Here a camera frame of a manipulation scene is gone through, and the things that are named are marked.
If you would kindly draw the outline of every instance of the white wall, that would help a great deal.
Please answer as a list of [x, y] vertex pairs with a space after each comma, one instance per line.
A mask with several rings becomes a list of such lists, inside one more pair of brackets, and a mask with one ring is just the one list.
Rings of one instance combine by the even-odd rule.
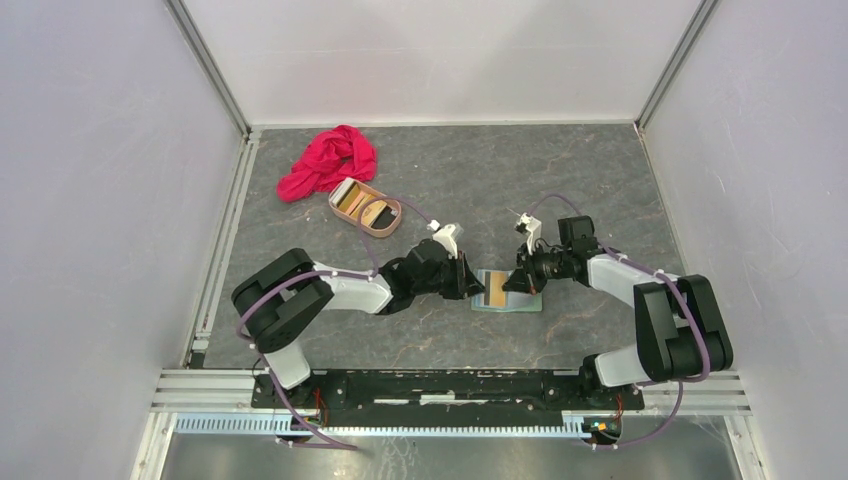
[[160, 1], [4, 2], [0, 46], [0, 478], [127, 478], [239, 135]]
[[848, 3], [722, 2], [647, 144], [721, 301], [775, 478], [842, 478]]
[[698, 0], [188, 0], [253, 124], [633, 120]]

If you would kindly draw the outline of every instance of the black mounting bar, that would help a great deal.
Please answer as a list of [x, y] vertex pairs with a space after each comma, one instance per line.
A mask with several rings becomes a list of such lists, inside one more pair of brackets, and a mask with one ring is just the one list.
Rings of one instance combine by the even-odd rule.
[[[268, 375], [258, 375], [253, 408], [285, 408]], [[629, 386], [587, 392], [576, 372], [557, 370], [315, 371], [289, 391], [295, 408], [315, 408], [316, 393], [333, 426], [561, 426], [562, 412], [645, 408]]]

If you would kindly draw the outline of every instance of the purple cable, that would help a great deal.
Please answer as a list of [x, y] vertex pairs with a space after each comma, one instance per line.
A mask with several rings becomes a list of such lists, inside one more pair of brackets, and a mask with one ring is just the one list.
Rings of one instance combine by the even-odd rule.
[[[331, 276], [332, 274], [333, 274], [333, 272], [331, 270], [313, 270], [313, 271], [310, 271], [310, 272], [304, 272], [304, 273], [301, 273], [299, 275], [295, 275], [294, 277], [292, 277], [292, 278], [286, 280], [285, 282], [277, 285], [276, 287], [272, 288], [268, 293], [263, 295], [262, 298], [257, 300], [256, 303], [251, 305], [250, 308], [248, 308], [246, 312], [244, 312], [244, 315], [242, 315], [241, 318], [239, 319], [238, 325], [236, 325], [236, 336], [241, 338], [242, 340], [252, 342], [253, 339], [250, 338], [248, 335], [245, 335], [242, 331], [244, 330], [244, 325], [247, 323], [247, 321], [250, 319], [250, 317], [252, 317], [253, 314], [256, 313], [256, 311], [259, 310], [262, 307], [262, 305], [265, 305], [268, 302], [268, 300], [271, 300], [272, 298], [276, 297], [277, 295], [280, 294], [280, 292], [289, 288], [290, 286], [294, 285], [297, 282], [306, 280], [307, 278], [318, 277], [318, 276], [322, 276], [322, 275], [323, 276]], [[338, 274], [343, 276], [343, 277], [356, 278], [356, 279], [359, 279], [359, 280], [367, 280], [368, 278], [370, 278], [368, 275], [361, 274], [361, 273], [340, 271], [340, 272], [338, 272]]]
[[365, 207], [367, 207], [368, 205], [371, 205], [374, 202], [380, 201], [380, 200], [393, 200], [395, 202], [402, 203], [402, 204], [406, 205], [407, 207], [415, 210], [415, 213], [417, 213], [418, 215], [421, 215], [421, 217], [423, 217], [424, 220], [427, 221], [427, 223], [430, 223], [430, 222], [433, 221], [433, 217], [422, 212], [421, 209], [418, 207], [418, 205], [410, 202], [409, 200], [406, 200], [406, 199], [400, 198], [400, 197], [390, 197], [388, 195], [384, 195], [382, 197], [372, 198], [371, 200], [368, 200], [367, 202], [362, 204], [362, 206], [359, 207], [359, 215], [357, 216], [357, 219], [356, 219], [356, 225], [359, 228], [359, 238], [362, 239], [362, 245], [365, 246], [365, 251], [368, 253], [368, 257], [371, 259], [371, 263], [374, 265], [374, 268], [372, 270], [374, 275], [376, 275], [377, 272], [380, 270], [380, 261], [377, 260], [377, 255], [374, 254], [374, 251], [371, 250], [371, 244], [368, 243], [368, 235], [365, 234], [365, 228], [362, 225], [362, 214], [365, 213]]
[[628, 440], [626, 442], [616, 443], [615, 445], [593, 445], [594, 450], [617, 450], [621, 447], [632, 447], [634, 445], [639, 445], [640, 443], [647, 442], [648, 440], [653, 440], [657, 436], [659, 436], [662, 432], [664, 432], [670, 425], [671, 421], [674, 420], [674, 417], [677, 416], [677, 412], [680, 410], [680, 405], [683, 403], [683, 382], [677, 382], [677, 401], [674, 402], [674, 408], [671, 409], [671, 413], [663, 420], [663, 423], [657, 427], [653, 432], [645, 435], [644, 437], [639, 437], [633, 440]]
[[[275, 296], [279, 295], [280, 292], [282, 292], [283, 290], [289, 288], [290, 286], [292, 286], [292, 285], [294, 285], [298, 282], [301, 282], [303, 280], [306, 280], [306, 279], [312, 278], [312, 277], [332, 276], [332, 275], [333, 275], [333, 271], [331, 271], [331, 270], [313, 270], [311, 272], [305, 272], [305, 273], [301, 273], [300, 275], [295, 275], [294, 277], [292, 277], [292, 278], [286, 280], [285, 282], [277, 285], [276, 287], [272, 288], [268, 293], [263, 295], [262, 298], [257, 300], [256, 303], [251, 305], [250, 308], [248, 308], [246, 312], [244, 312], [244, 315], [242, 315], [241, 318], [239, 319], [238, 326], [236, 326], [236, 335], [239, 338], [242, 338], [244, 340], [252, 342], [253, 339], [250, 338], [248, 335], [245, 335], [242, 332], [242, 330], [244, 329], [244, 326], [247, 323], [247, 321], [250, 320], [250, 317], [252, 317], [253, 314], [255, 314], [256, 311], [259, 310], [262, 307], [262, 305], [265, 305], [268, 302], [268, 300], [274, 298]], [[360, 279], [360, 280], [365, 280], [365, 279], [370, 278], [368, 275], [365, 275], [365, 274], [353, 273], [353, 272], [343, 272], [343, 271], [338, 272], [338, 275], [342, 276], [342, 277], [356, 278], [356, 279]], [[262, 361], [265, 362], [265, 364], [267, 365], [268, 362], [265, 360], [265, 355], [261, 355], [261, 358], [262, 358]], [[307, 422], [302, 416], [300, 416], [300, 414], [297, 413], [297, 410], [292, 406], [291, 402], [289, 402], [289, 399], [286, 396], [285, 389], [283, 389], [283, 386], [280, 385], [280, 380], [277, 378], [277, 375], [273, 371], [270, 371], [269, 373], [270, 373], [270, 376], [271, 376], [271, 383], [274, 384], [274, 390], [277, 392], [277, 395], [283, 401], [283, 404], [286, 406], [286, 408], [292, 414], [292, 417], [295, 420], [297, 420], [298, 422], [300, 422], [301, 425], [303, 425], [313, 435], [315, 435], [316, 437], [320, 438], [321, 440], [324, 440], [325, 442], [327, 442], [326, 444], [293, 443], [293, 444], [290, 444], [290, 445], [292, 445], [293, 447], [299, 447], [299, 448], [327, 448], [327, 449], [337, 449], [337, 450], [358, 450], [358, 448], [354, 445], [348, 445], [347, 443], [342, 443], [338, 440], [333, 440], [332, 438], [324, 435], [323, 433], [318, 431], [317, 428], [315, 428], [309, 422]]]
[[[262, 355], [262, 361], [265, 362], [266, 365], [268, 364], [268, 362], [265, 360], [265, 355]], [[286, 408], [289, 409], [289, 412], [292, 414], [292, 417], [294, 417], [295, 420], [300, 422], [300, 424], [303, 427], [305, 427], [307, 430], [312, 432], [313, 435], [315, 435], [316, 437], [320, 438], [321, 440], [324, 440], [325, 442], [327, 442], [327, 443], [290, 443], [289, 445], [291, 445], [292, 447], [298, 447], [298, 448], [324, 448], [324, 449], [331, 449], [331, 450], [359, 450], [359, 448], [357, 448], [355, 445], [342, 443], [338, 440], [334, 440], [334, 439], [324, 435], [317, 428], [315, 428], [314, 425], [307, 422], [306, 419], [303, 418], [302, 416], [300, 416], [300, 414], [297, 413], [297, 410], [292, 406], [291, 402], [289, 401], [289, 397], [286, 395], [285, 389], [283, 389], [283, 386], [280, 385], [280, 380], [277, 378], [277, 375], [275, 375], [274, 372], [272, 371], [272, 372], [270, 372], [270, 376], [271, 376], [271, 383], [274, 384], [274, 391], [277, 392], [277, 395], [280, 397], [280, 400], [283, 401], [283, 405], [285, 405]]]

